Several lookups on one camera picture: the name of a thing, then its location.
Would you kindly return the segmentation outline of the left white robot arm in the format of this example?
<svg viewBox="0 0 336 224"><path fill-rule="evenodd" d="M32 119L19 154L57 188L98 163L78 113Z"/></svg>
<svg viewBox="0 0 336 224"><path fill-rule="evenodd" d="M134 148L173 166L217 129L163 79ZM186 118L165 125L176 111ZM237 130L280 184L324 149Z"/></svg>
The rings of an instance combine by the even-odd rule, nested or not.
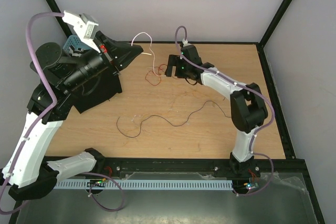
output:
<svg viewBox="0 0 336 224"><path fill-rule="evenodd" d="M39 84L29 100L26 124L18 147L1 174L10 184L9 195L17 201L49 194L58 182L90 172L100 175L104 156L94 148L58 161L46 161L46 150L72 108L82 113L121 93L119 73L143 52L139 45L110 39L97 32L98 49L72 56L59 44L48 42L36 50L45 77L54 92L51 97Z"/></svg>

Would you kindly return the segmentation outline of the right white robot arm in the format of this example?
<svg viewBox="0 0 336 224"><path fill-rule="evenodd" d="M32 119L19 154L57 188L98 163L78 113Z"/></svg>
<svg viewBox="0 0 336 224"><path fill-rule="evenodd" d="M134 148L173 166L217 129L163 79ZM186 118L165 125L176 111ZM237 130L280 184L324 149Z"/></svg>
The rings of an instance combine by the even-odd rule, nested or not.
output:
<svg viewBox="0 0 336 224"><path fill-rule="evenodd" d="M247 161L253 156L255 135L268 117L260 87L255 83L237 82L224 76L213 64L203 63L196 47L191 44L184 44L180 55L169 55L165 75L191 79L217 91L230 102L231 120L237 135L229 169L235 176L247 172Z"/></svg>

